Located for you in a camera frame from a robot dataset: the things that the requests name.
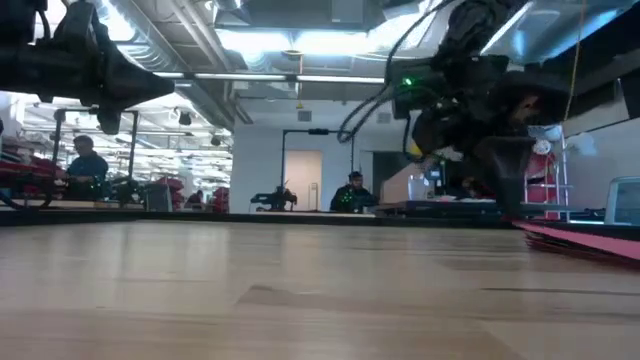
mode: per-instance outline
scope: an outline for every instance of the ceiling light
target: ceiling light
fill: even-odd
[[[298,79],[298,81],[303,82],[384,84],[384,78],[368,78],[358,76],[298,75],[296,78]]]
[[[154,72],[154,74],[156,76],[160,76],[161,78],[165,78],[165,79],[184,79],[184,74],[178,73],[178,72],[157,71],[157,72]]]
[[[295,50],[305,55],[356,55],[371,50],[367,34],[337,31],[305,31],[296,40]]]
[[[53,118],[56,121],[65,122],[67,121],[67,112],[62,109],[58,109],[53,113]]]
[[[189,126],[191,125],[191,114],[188,112],[183,112],[180,114],[180,118],[178,119],[178,123],[180,125]]]
[[[269,74],[195,74],[195,77],[202,80],[244,80],[244,81],[285,81],[286,75]]]
[[[176,81],[175,86],[177,88],[190,88],[193,86],[193,83],[190,81]]]
[[[157,135],[157,136],[188,136],[186,131],[138,131],[138,135]]]

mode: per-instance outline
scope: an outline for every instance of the man wearing cap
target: man wearing cap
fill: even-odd
[[[349,183],[336,191],[331,200],[331,211],[341,213],[361,213],[366,206],[373,206],[378,199],[362,187],[362,174],[354,171],[349,174]]]

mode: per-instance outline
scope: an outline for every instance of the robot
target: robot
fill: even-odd
[[[425,12],[392,49],[385,85],[345,120],[341,130],[366,105],[374,103],[351,130],[391,100],[396,119],[406,119],[405,153],[420,163],[439,149],[462,153],[464,165],[491,189],[509,217],[520,216],[524,173],[535,139],[529,126],[562,120],[569,99],[568,84],[544,74],[508,71],[504,56],[481,56],[491,37],[519,10],[523,0],[466,0],[449,18],[449,28],[437,53],[426,59],[392,57],[402,41],[430,13],[453,3],[444,0]],[[407,149],[410,112],[421,110],[411,132],[417,154]],[[352,135],[338,134],[338,141]]]
[[[298,203],[298,197],[282,186],[277,186],[276,191],[271,194],[255,194],[251,198],[251,204],[269,205],[268,211],[286,211],[287,203],[291,203],[289,211],[293,211],[293,206]]]

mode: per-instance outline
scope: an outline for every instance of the table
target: table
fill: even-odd
[[[568,211],[568,208],[555,204],[522,204],[522,213],[525,215],[539,215],[545,211]],[[380,204],[375,208],[375,213],[377,216],[404,217],[502,216],[495,202],[486,201],[403,201]]]
[[[0,228],[3,360],[634,359],[640,277],[515,230]]]
[[[317,217],[344,217],[344,218],[374,218],[375,214],[350,214],[319,211],[259,211],[255,215],[267,216],[317,216]]]
[[[24,199],[13,199],[20,205],[25,205]],[[26,201],[28,206],[40,206],[44,203],[42,199],[29,199]],[[120,207],[117,201],[74,201],[74,200],[52,200],[49,204],[50,208],[59,209],[96,209],[96,210],[144,210],[142,204],[126,204],[124,208]],[[4,203],[0,202],[0,208],[10,210]]]

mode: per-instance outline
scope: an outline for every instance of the fluorescent light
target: fluorescent light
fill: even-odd
[[[37,128],[23,127],[22,130],[30,131],[30,132],[54,132],[54,131],[56,131],[56,128],[54,128],[54,127],[37,127]],[[76,132],[83,133],[83,134],[103,134],[102,131],[97,130],[97,129],[62,128],[62,129],[60,129],[60,132],[63,133],[63,134],[76,133]]]
[[[195,74],[195,77],[203,80],[242,80],[242,81],[285,81],[286,75],[269,74]]]
[[[518,12],[513,15],[506,24],[502,25],[500,30],[498,30],[498,32],[496,32],[493,37],[491,37],[487,45],[485,45],[482,51],[480,51],[480,55],[484,55],[487,50],[489,50],[496,42],[498,42],[498,40],[500,40],[500,38],[502,38],[504,34],[506,34],[507,31],[509,31],[509,29],[511,29],[513,25],[515,25],[524,16],[534,4],[534,1],[529,1],[520,10],[518,10]]]
[[[190,131],[138,131],[138,135],[187,136]]]
[[[170,72],[157,71],[157,72],[154,72],[154,75],[160,76],[165,79],[184,79],[183,73],[170,73]]]
[[[298,75],[301,82],[325,82],[341,84],[384,84],[383,78],[368,78],[357,76],[321,76],[321,75]]]
[[[338,31],[305,31],[293,48],[305,55],[357,55],[372,50],[366,33]]]
[[[589,220],[569,220],[571,224],[582,224],[582,225],[604,225],[604,221],[589,221]]]

